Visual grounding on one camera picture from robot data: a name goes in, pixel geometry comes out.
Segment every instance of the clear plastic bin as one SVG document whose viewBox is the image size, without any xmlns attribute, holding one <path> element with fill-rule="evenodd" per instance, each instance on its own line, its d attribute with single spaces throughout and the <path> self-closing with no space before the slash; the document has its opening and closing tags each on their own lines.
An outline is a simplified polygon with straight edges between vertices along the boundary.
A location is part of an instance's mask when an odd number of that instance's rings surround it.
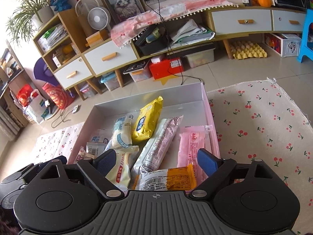
<svg viewBox="0 0 313 235">
<path fill-rule="evenodd" d="M 145 68 L 143 68 L 140 71 L 130 72 L 129 73 L 131 77 L 133 78 L 134 82 L 139 82 L 142 80 L 147 80 L 152 77 L 151 71 L 149 69 L 148 64 Z"/>
<path fill-rule="evenodd" d="M 114 89 L 120 87 L 115 72 L 102 76 L 100 82 L 105 84 L 109 91 L 113 91 Z"/>
<path fill-rule="evenodd" d="M 214 48 L 186 55 L 186 58 L 188 59 L 191 68 L 203 65 L 205 63 L 214 62 Z"/>
<path fill-rule="evenodd" d="M 97 94 L 96 90 L 94 90 L 89 84 L 84 85 L 80 91 L 83 93 L 85 98 L 93 97 Z"/>
</svg>

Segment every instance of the blue stool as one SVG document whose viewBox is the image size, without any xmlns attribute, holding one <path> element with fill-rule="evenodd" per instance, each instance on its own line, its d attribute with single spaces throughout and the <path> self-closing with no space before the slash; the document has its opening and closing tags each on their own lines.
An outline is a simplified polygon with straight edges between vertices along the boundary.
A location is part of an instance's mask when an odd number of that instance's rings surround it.
<svg viewBox="0 0 313 235">
<path fill-rule="evenodd" d="M 313 42 L 308 43 L 309 28 L 311 23 L 313 23 L 313 10 L 308 9 L 306 13 L 306 20 L 304 21 L 303 26 L 300 54 L 297 57 L 299 62 L 302 62 L 304 55 L 313 61 L 313 51 L 311 50 L 311 48 L 313 48 Z"/>
</svg>

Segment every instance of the window curtain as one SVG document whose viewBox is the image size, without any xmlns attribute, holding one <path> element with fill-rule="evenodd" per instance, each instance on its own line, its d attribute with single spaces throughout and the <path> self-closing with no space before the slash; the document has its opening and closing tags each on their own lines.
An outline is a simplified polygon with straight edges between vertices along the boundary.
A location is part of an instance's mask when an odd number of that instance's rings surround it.
<svg viewBox="0 0 313 235">
<path fill-rule="evenodd" d="M 9 138 L 9 141 L 15 139 L 20 128 L 18 125 L 9 117 L 9 115 L 0 107 L 0 132 L 3 132 Z"/>
</svg>

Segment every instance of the purple object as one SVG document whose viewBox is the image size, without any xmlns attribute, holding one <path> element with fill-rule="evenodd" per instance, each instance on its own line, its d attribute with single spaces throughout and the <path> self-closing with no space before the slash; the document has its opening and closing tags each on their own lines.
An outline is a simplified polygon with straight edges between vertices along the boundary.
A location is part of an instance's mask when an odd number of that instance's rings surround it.
<svg viewBox="0 0 313 235">
<path fill-rule="evenodd" d="M 49 70 L 48 66 L 42 58 L 39 58 L 34 66 L 34 77 L 37 80 L 48 82 L 53 86 L 58 86 L 60 83 L 53 76 L 52 72 Z"/>
</svg>

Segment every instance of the stitch figure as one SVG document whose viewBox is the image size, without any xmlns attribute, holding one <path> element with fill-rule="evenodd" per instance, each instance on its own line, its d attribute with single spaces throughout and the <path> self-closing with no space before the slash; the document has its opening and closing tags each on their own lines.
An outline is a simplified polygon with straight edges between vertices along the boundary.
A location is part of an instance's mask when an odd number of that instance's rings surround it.
<svg viewBox="0 0 313 235">
<path fill-rule="evenodd" d="M 55 6 L 54 11 L 65 11 L 72 8 L 68 0 L 50 0 L 50 5 Z"/>
</svg>

